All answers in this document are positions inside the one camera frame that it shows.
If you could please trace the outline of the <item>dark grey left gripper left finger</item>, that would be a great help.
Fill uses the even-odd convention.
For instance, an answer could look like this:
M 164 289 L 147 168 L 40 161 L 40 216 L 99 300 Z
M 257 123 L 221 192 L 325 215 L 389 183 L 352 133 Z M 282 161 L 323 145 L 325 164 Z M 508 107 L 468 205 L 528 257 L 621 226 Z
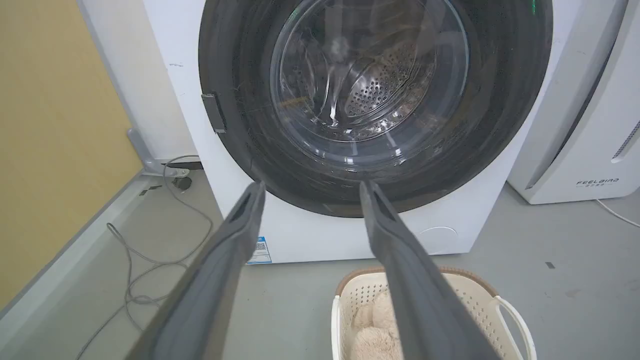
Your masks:
M 249 184 L 162 303 L 128 360 L 221 360 L 242 268 L 256 250 L 266 186 Z

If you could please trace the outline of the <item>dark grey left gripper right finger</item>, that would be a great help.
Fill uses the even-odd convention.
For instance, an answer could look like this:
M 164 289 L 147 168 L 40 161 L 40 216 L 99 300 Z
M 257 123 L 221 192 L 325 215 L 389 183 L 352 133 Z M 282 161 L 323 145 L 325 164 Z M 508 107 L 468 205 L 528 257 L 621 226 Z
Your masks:
M 370 249 L 384 267 L 407 360 L 498 360 L 439 267 L 373 181 L 359 185 Z

